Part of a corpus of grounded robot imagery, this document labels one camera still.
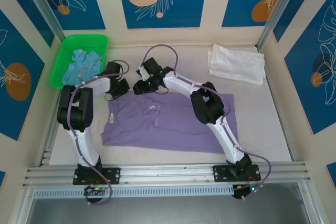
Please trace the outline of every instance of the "white cloth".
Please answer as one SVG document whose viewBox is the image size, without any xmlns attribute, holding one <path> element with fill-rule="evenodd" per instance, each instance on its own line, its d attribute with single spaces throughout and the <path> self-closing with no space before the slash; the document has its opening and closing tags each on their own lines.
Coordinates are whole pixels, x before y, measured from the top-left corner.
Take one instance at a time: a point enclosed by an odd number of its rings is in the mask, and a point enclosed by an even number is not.
<svg viewBox="0 0 336 224">
<path fill-rule="evenodd" d="M 265 75 L 264 54 L 230 50 L 214 44 L 208 51 L 208 75 L 262 85 Z"/>
</svg>

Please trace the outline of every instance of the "green basket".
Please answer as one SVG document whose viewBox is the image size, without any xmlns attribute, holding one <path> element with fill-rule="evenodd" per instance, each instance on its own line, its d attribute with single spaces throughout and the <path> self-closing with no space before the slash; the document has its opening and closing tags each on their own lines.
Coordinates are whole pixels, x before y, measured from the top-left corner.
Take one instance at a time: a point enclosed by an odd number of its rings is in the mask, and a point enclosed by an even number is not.
<svg viewBox="0 0 336 224">
<path fill-rule="evenodd" d="M 50 84 L 55 89 L 63 88 L 63 76 L 69 68 L 69 64 L 73 63 L 72 52 L 75 49 L 83 49 L 86 52 L 92 50 L 101 55 L 100 72 L 104 70 L 106 51 L 109 44 L 109 39 L 105 35 L 87 34 L 87 35 L 72 35 L 63 40 L 59 49 L 54 67 L 50 75 Z"/>
</svg>

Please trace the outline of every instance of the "black mounting bracket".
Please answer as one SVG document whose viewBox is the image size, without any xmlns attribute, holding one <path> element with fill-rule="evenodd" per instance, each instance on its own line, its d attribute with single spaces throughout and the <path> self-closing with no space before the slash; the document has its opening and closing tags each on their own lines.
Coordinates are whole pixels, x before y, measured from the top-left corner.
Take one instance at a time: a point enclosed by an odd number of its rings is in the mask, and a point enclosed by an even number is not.
<svg viewBox="0 0 336 224">
<path fill-rule="evenodd" d="M 250 165 L 248 170 L 235 177 L 229 165 L 215 165 L 213 167 L 215 182 L 248 182 L 261 181 L 260 171 L 258 165 Z"/>
<path fill-rule="evenodd" d="M 120 168 L 103 168 L 100 158 L 94 166 L 112 185 L 118 185 L 120 180 Z M 91 167 L 77 165 L 73 185 L 106 185 L 103 180 Z"/>
</svg>

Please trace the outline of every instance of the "white table surface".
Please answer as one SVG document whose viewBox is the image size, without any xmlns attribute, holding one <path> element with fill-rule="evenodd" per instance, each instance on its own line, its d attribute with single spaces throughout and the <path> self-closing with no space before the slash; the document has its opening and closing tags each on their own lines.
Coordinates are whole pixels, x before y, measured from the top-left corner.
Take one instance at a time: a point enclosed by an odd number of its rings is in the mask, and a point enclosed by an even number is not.
<svg viewBox="0 0 336 224">
<path fill-rule="evenodd" d="M 183 76 L 204 83 L 210 81 L 220 93 L 234 95 L 238 138 L 240 145 L 248 152 L 266 157 L 270 161 L 291 161 L 287 143 L 279 118 L 264 79 L 262 86 L 230 81 L 207 75 L 207 51 L 211 46 L 176 46 L 179 54 L 177 72 Z M 256 52 L 255 47 L 235 48 Z M 135 73 L 148 47 L 109 49 L 106 62 L 122 59 L 130 64 L 130 72 L 125 75 L 130 87 L 139 80 Z M 174 67 L 175 54 L 169 49 L 153 49 L 149 57 L 154 57 L 162 67 Z M 149 148 L 103 146 L 100 134 L 108 119 L 108 104 L 103 95 L 94 100 L 92 135 L 103 164 L 186 164 L 222 163 L 223 154 L 164 151 Z M 77 164 L 78 156 L 69 134 L 59 127 L 50 165 Z"/>
</svg>

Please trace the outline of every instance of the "purple shirt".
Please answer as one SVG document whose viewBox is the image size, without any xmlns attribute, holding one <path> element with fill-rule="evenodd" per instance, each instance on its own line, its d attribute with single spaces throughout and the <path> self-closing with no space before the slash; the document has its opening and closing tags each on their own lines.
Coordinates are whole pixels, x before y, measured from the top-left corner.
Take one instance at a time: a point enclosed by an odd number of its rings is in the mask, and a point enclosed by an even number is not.
<svg viewBox="0 0 336 224">
<path fill-rule="evenodd" d="M 238 139 L 233 95 L 224 98 L 232 107 L 227 121 Z M 109 112 L 103 145 L 224 153 L 210 128 L 196 118 L 190 99 L 180 93 L 128 92 L 109 102 Z"/>
</svg>

